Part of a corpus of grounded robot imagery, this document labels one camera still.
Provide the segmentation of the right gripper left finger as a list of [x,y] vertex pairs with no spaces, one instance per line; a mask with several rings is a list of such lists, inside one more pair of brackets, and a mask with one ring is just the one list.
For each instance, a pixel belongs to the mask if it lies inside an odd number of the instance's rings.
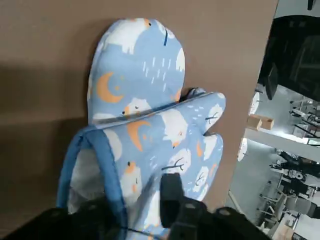
[[86,201],[75,213],[51,208],[4,236],[4,240],[116,240],[120,227],[104,197]]

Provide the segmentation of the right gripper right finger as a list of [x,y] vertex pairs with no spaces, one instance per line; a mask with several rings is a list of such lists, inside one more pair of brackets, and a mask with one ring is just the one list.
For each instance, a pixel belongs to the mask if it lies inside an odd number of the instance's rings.
[[269,240],[244,214],[231,207],[209,212],[199,200],[185,196],[179,173],[164,173],[160,180],[161,225],[168,240]]

